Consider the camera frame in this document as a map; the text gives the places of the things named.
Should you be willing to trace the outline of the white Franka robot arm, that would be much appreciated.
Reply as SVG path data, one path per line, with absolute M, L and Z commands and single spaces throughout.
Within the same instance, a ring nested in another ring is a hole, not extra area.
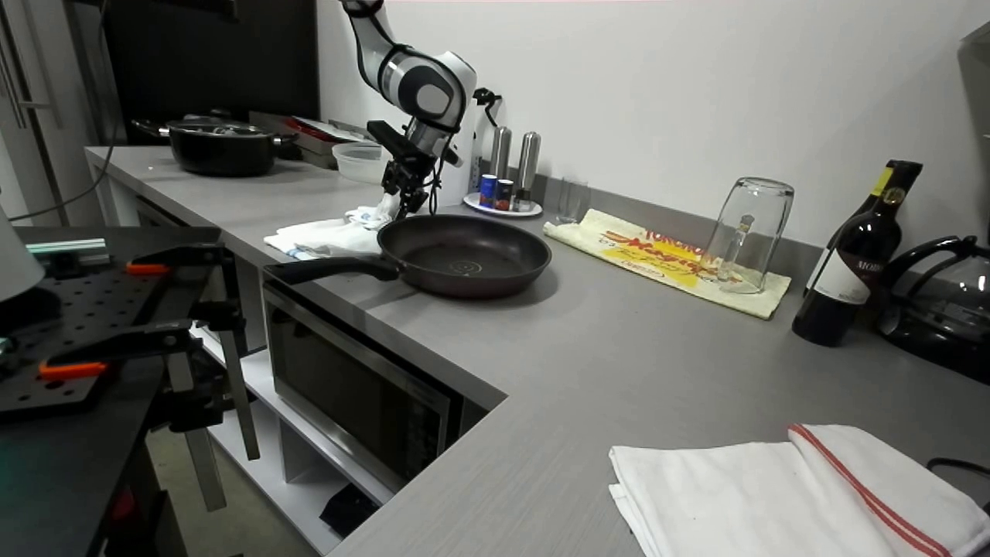
M 386 119 L 364 122 L 389 150 L 380 185 L 409 215 L 435 188 L 438 168 L 457 159 L 447 143 L 462 131 L 474 91 L 474 69 L 454 52 L 430 54 L 396 44 L 383 21 L 383 0 L 339 0 L 339 6 L 355 36 L 361 81 L 409 116 L 406 131 Z

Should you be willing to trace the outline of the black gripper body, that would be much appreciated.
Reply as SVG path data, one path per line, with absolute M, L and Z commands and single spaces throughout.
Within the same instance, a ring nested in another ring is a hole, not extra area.
M 410 143 L 409 136 L 401 136 L 400 131 L 391 131 L 386 119 L 367 119 L 364 131 L 370 132 L 370 139 L 389 150 L 389 164 L 380 177 L 380 185 L 386 191 L 401 188 L 401 193 L 409 191 L 428 191 L 428 177 L 435 169 L 438 159 L 454 164 L 457 155 L 447 148 L 444 139 L 421 148 L 417 143 Z

